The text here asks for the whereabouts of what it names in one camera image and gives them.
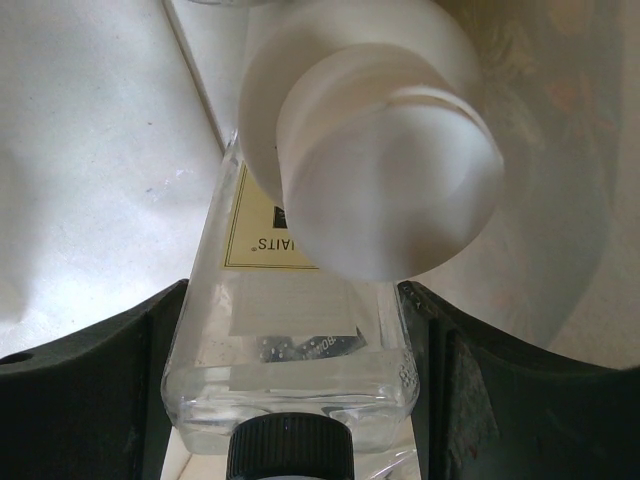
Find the white cylindrical container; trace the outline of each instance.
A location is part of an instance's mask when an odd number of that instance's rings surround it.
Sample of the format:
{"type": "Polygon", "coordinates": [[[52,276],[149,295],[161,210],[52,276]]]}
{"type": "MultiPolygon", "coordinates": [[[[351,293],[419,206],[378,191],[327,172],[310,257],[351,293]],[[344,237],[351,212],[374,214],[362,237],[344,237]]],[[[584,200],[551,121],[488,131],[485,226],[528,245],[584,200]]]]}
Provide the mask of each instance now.
{"type": "Polygon", "coordinates": [[[456,255],[490,218],[503,173],[463,32],[424,0],[279,8],[247,65],[239,139],[301,250],[361,280],[456,255]]]}

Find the black bottle cap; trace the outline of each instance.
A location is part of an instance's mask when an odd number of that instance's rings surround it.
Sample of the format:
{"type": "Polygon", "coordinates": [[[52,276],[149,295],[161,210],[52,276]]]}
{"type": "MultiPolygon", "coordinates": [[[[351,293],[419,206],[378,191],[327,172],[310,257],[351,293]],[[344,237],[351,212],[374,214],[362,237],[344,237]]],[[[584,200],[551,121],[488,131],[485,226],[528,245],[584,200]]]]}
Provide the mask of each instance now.
{"type": "Polygon", "coordinates": [[[354,480],[349,429],[337,420],[308,413],[274,413],[235,429],[227,480],[290,476],[354,480]]]}

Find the screw hole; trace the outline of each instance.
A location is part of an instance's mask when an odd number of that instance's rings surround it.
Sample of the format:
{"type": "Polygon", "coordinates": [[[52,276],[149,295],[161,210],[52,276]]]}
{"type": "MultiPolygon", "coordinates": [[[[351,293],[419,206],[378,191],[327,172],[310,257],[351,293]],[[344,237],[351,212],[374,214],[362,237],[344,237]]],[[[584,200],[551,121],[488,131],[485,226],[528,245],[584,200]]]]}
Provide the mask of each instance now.
{"type": "Polygon", "coordinates": [[[14,363],[26,362],[27,360],[31,360],[32,358],[33,358],[33,353],[29,353],[29,352],[14,353],[13,355],[9,355],[8,357],[4,357],[0,359],[0,365],[12,365],[14,363]]]}

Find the yellow label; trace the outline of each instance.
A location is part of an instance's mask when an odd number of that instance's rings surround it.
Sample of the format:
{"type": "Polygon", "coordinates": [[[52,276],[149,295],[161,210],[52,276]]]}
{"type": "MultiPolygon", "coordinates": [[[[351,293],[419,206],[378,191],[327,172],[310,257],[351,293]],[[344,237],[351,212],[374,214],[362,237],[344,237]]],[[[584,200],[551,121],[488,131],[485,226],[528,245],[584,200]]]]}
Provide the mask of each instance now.
{"type": "Polygon", "coordinates": [[[244,271],[317,270],[289,236],[284,212],[269,200],[244,165],[227,227],[222,267],[244,271]]]}

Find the clear glass bottle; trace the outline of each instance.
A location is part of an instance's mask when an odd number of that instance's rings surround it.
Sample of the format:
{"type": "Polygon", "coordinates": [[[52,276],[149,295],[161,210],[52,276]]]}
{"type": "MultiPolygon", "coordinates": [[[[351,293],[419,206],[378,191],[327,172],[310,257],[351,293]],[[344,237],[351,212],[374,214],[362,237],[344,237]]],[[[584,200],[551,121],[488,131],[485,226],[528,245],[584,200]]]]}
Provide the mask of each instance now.
{"type": "Polygon", "coordinates": [[[231,146],[163,382],[187,448],[226,453],[234,427],[276,412],[337,419],[359,452],[389,448],[419,390],[396,295],[309,264],[231,146]]]}

